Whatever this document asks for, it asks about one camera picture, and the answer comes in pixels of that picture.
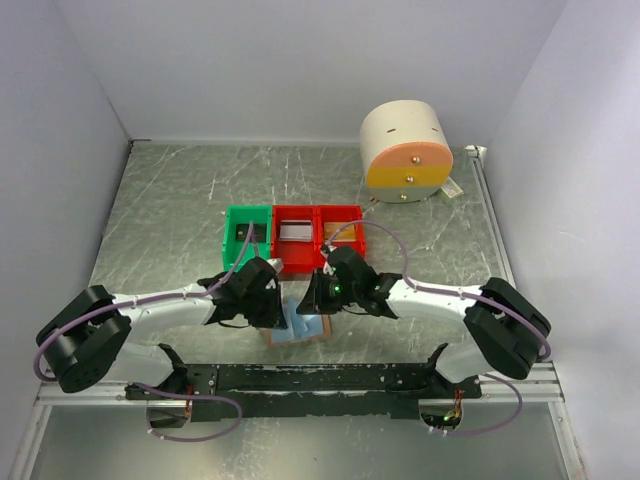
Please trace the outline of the red plastic bin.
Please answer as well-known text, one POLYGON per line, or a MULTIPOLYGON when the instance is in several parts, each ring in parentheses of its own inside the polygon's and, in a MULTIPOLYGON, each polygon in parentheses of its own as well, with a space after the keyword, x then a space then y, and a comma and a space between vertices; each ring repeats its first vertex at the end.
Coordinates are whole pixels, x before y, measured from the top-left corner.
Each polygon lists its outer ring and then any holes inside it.
POLYGON ((280 258, 284 268, 282 273, 310 274, 314 268, 314 220, 317 207, 313 205, 274 205, 272 211, 271 257, 280 258), (312 242, 283 242, 278 238, 282 220, 311 220, 313 223, 312 242))
MULTIPOLYGON (((322 246, 345 224, 362 219, 362 209, 359 205, 318 205, 314 220, 314 268, 322 268, 325 257, 322 246)), ((333 247, 349 246, 361 256, 366 255, 366 238, 364 226, 353 224, 341 230, 332 241, 333 247)))

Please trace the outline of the white diamond print card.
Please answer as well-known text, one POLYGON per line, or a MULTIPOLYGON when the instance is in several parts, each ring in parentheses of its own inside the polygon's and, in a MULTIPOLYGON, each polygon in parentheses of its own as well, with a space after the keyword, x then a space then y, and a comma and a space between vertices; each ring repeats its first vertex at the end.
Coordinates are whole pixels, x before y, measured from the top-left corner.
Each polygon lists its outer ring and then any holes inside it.
POLYGON ((282 220, 279 225, 278 238, 283 242, 312 242, 313 223, 311 220, 282 220))

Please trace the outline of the orange striped card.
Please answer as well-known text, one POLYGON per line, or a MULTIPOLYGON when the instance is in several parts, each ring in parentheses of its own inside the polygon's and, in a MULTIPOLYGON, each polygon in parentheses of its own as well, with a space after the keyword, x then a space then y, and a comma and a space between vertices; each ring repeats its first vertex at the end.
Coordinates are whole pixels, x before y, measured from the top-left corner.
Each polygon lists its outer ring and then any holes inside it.
POLYGON ((325 222, 323 225, 323 238, 325 241, 355 242, 357 240, 354 225, 346 222, 325 222))

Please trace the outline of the brown leather card holder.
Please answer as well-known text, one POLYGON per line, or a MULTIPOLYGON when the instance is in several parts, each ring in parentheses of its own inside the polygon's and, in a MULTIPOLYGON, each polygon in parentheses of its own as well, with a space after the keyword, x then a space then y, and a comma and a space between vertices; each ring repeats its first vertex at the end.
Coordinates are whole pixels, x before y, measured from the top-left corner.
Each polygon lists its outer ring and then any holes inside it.
POLYGON ((329 315, 301 315, 296 311, 297 306, 298 301, 292 297, 283 300, 286 328, 263 331, 269 346, 284 346, 331 336, 329 315))

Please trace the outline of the white round drawer cabinet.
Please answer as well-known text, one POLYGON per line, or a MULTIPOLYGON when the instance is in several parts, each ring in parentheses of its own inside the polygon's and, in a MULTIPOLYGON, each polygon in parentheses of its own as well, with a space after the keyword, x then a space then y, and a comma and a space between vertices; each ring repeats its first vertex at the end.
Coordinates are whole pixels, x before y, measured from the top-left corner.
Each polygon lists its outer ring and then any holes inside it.
POLYGON ((453 154, 436 111, 418 100, 395 100, 370 111, 360 128, 364 181, 385 203, 421 201, 449 178, 453 154))

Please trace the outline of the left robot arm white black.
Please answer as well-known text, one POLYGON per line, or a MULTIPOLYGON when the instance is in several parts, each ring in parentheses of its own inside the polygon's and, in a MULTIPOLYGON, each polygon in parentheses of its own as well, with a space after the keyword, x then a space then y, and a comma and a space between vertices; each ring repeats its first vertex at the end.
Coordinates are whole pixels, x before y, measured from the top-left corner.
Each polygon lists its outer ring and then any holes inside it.
POLYGON ((173 347, 149 344, 152 333, 183 326, 230 327, 241 316, 259 329, 283 329, 279 259, 254 257, 239 270, 222 272, 181 289, 114 295, 102 285, 86 288, 36 336, 37 361, 47 362, 66 393, 95 384, 145 384, 162 398, 188 390, 188 368, 173 347))

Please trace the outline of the green plastic bin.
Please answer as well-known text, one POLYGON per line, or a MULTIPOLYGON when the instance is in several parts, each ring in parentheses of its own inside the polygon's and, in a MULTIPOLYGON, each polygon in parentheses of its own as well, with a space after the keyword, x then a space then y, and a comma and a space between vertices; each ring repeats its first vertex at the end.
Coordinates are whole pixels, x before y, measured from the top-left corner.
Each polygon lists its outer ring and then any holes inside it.
POLYGON ((264 260, 271 257, 272 211, 271 205, 231 205, 227 208, 222 244, 222 262, 225 270, 230 269, 238 259, 238 267, 242 267, 255 256, 264 260), (250 225, 249 236, 244 242, 234 240, 235 226, 240 223, 250 225), (252 232, 254 223, 267 225, 264 243, 255 241, 252 232))

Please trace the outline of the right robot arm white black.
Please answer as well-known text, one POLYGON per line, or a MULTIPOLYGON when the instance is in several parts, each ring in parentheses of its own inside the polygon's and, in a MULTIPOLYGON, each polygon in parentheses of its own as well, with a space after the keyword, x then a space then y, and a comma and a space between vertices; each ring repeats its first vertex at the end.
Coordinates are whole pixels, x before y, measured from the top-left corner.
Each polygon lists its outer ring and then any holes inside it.
POLYGON ((492 277, 480 286, 419 282, 404 273, 378 273, 350 247, 329 253, 329 271, 314 270, 300 315, 333 315, 353 304, 391 319, 437 319, 465 327, 457 343, 437 349, 424 374, 426 390, 443 398, 470 377, 496 371, 524 380, 547 352, 549 321, 512 285, 492 277))

